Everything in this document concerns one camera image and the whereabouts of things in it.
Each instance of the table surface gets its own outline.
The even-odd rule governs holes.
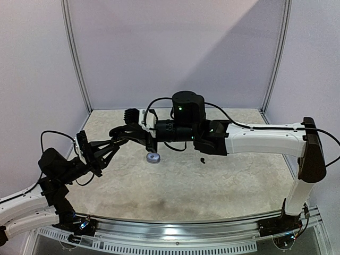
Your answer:
[[[243,123],[264,123],[256,109],[225,109]],[[156,109],[160,119],[169,109]],[[206,109],[207,119],[225,119]],[[124,110],[95,110],[84,130],[89,141],[107,140],[110,129],[124,125]],[[183,148],[184,143],[171,143]],[[159,144],[161,162],[146,161],[139,144],[121,146],[103,176],[87,186],[69,185],[66,198],[75,211],[111,218],[145,220],[213,220],[280,209],[293,178],[276,154],[242,153],[225,156],[201,154],[192,143],[184,152]],[[85,183],[92,174],[78,179]]]

